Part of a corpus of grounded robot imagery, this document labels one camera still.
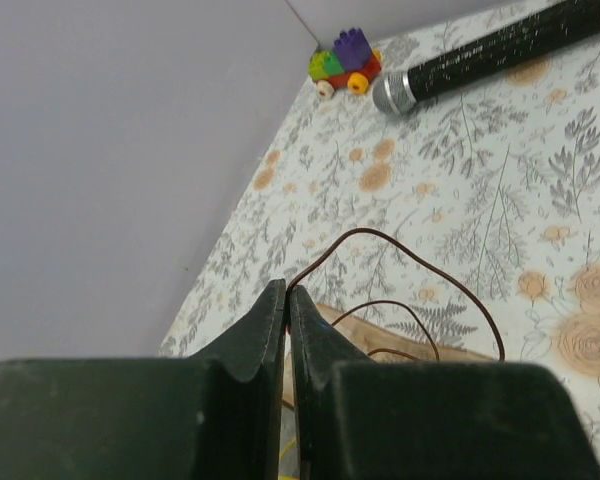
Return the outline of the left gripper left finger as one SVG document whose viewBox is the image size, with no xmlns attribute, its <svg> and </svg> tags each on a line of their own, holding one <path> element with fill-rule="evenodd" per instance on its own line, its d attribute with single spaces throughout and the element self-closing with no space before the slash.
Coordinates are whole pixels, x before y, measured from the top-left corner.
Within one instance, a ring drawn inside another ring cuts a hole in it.
<svg viewBox="0 0 600 480">
<path fill-rule="evenodd" d="M 273 479 L 285 283 L 188 358 L 0 362 L 0 479 Z"/>
</svg>

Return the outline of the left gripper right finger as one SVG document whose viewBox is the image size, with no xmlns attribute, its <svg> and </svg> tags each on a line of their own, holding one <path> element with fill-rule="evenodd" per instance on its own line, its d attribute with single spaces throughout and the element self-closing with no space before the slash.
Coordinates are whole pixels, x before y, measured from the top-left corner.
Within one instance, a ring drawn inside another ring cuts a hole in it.
<svg viewBox="0 0 600 480">
<path fill-rule="evenodd" d="M 368 358 L 288 295 L 304 479 L 599 479 L 574 405 L 526 363 Z"/>
</svg>

